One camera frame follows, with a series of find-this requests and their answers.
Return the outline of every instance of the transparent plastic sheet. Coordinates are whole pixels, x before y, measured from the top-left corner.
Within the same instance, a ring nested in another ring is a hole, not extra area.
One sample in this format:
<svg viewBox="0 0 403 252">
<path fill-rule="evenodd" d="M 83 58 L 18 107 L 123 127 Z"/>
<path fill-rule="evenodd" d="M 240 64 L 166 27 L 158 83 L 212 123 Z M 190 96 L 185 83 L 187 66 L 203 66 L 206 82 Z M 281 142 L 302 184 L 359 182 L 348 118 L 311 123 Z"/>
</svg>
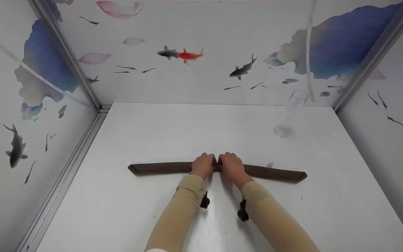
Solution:
<svg viewBox="0 0 403 252">
<path fill-rule="evenodd" d="M 312 23 L 313 14 L 315 13 L 315 7 L 317 6 L 318 0 L 312 0 L 309 10 L 309 19 L 307 20 L 307 36 L 306 36 L 306 80 L 307 80 L 307 90 L 309 92 L 310 100 L 315 102 L 315 97 L 313 95 L 312 88 L 312 74 L 310 73 L 310 37 L 312 35 Z"/>
<path fill-rule="evenodd" d="M 30 68 L 27 64 L 25 64 L 21 59 L 19 59 L 18 57 L 16 57 L 15 54 L 13 54 L 11 51 L 9 51 L 7 48 L 5 48 L 1 43 L 0 43 L 0 51 L 5 54 L 6 56 L 8 56 L 10 59 L 12 59 L 13 61 L 17 62 L 18 64 L 20 64 L 22 67 L 24 67 L 29 73 L 31 73 L 32 75 L 34 75 L 35 77 L 37 77 L 38 79 L 40 79 L 41 81 L 43 81 L 46 85 L 50 86 L 51 88 L 55 89 L 57 92 L 63 94 L 63 96 L 68 97 L 69 99 L 73 100 L 74 102 L 77 102 L 81 105 L 84 105 L 86 107 L 91 107 L 91 105 L 83 100 L 77 99 L 76 97 L 71 96 L 69 93 L 66 93 L 65 91 L 59 89 L 58 87 L 56 87 L 55 85 L 53 85 L 52 83 L 50 83 L 48 80 L 46 80 L 45 78 L 43 78 L 42 76 L 40 76 L 38 73 L 36 73 L 34 70 L 32 70 L 32 68 Z"/>
</svg>

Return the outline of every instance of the black object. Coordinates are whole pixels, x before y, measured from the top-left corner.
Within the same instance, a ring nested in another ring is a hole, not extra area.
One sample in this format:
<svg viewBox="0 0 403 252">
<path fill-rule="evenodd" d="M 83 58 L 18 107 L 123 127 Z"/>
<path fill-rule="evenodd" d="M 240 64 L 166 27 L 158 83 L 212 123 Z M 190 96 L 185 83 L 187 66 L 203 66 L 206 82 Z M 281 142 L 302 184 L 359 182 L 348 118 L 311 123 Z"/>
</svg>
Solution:
<svg viewBox="0 0 403 252">
<path fill-rule="evenodd" d="M 240 202 L 240 204 L 239 204 L 240 209 L 239 209 L 239 211 L 237 211 L 237 216 L 239 217 L 239 219 L 240 219 L 242 222 L 246 222 L 247 220 L 250 219 L 250 217 L 248 216 L 247 211 L 245 211 L 245 205 L 246 205 L 246 204 L 247 204 L 247 200 L 246 200 L 246 199 L 243 199 L 243 200 Z"/>
<path fill-rule="evenodd" d="M 214 163 L 213 166 L 214 172 L 222 170 L 222 164 L 220 163 Z M 304 171 L 252 166 L 250 164 L 244 164 L 243 166 L 248 175 L 260 177 L 261 179 L 298 183 L 307 177 Z M 190 173 L 192 171 L 192 162 L 131 164 L 128 169 L 135 175 Z"/>
<path fill-rule="evenodd" d="M 203 199 L 201 200 L 200 207 L 208 209 L 209 203 L 211 203 L 211 201 L 208 199 L 208 191 L 206 191 L 205 195 L 203 196 Z"/>
</svg>

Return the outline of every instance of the black clip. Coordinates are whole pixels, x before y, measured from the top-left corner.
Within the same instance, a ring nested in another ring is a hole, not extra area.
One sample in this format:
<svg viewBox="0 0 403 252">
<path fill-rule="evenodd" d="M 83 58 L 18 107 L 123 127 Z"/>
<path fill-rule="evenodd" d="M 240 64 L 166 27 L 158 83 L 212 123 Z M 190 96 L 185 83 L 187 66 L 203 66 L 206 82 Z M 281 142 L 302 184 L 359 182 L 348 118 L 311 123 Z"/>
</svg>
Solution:
<svg viewBox="0 0 403 252">
<path fill-rule="evenodd" d="M 211 201 L 208 199 L 208 191 L 206 191 L 205 196 L 203 196 L 203 199 L 201 200 L 200 207 L 208 209 L 209 203 L 211 203 Z"/>
<path fill-rule="evenodd" d="M 237 216 L 239 217 L 239 219 L 242 221 L 242 222 L 246 222 L 247 220 L 249 220 L 250 219 L 250 217 L 248 216 L 248 213 L 247 213 L 247 211 L 245 211 L 245 205 L 247 204 L 247 200 L 246 199 L 243 199 L 241 202 L 240 202 L 240 210 L 239 211 L 237 211 Z"/>
</svg>

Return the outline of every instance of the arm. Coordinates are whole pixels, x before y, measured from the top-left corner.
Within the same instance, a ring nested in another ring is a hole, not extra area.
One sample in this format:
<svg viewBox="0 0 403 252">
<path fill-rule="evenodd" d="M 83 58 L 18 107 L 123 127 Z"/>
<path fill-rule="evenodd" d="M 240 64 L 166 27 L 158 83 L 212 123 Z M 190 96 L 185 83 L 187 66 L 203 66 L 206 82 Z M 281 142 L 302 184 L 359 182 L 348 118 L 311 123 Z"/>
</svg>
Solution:
<svg viewBox="0 0 403 252">
<path fill-rule="evenodd" d="M 247 200 L 245 210 L 276 251 L 319 252 L 299 223 L 258 182 L 246 183 L 240 190 Z"/>
<path fill-rule="evenodd" d="M 195 213 L 200 208 L 206 190 L 203 181 L 211 176 L 214 168 L 213 154 L 203 153 L 192 163 L 192 172 L 185 176 L 166 209 L 153 228 L 145 251 L 163 249 L 167 252 L 181 252 L 184 240 Z"/>
<path fill-rule="evenodd" d="M 299 223 L 259 183 L 245 173 L 234 153 L 219 156 L 222 172 L 242 193 L 245 210 L 275 251 L 319 252 Z"/>
</svg>

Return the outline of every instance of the brown stick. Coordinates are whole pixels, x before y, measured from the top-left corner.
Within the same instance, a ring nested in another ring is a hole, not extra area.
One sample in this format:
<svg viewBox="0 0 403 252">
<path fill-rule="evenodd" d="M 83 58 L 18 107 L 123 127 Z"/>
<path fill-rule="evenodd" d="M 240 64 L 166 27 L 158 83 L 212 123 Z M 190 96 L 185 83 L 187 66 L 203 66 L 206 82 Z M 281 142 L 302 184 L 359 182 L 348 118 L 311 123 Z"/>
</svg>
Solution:
<svg viewBox="0 0 403 252">
<path fill-rule="evenodd" d="M 135 175 L 190 173 L 192 171 L 191 164 L 192 162 L 131 164 L 128 169 Z M 221 164 L 216 163 L 214 172 L 220 172 L 221 166 Z M 304 171 L 275 169 L 250 164 L 244 164 L 244 167 L 248 175 L 261 179 L 300 182 L 307 177 Z"/>
</svg>

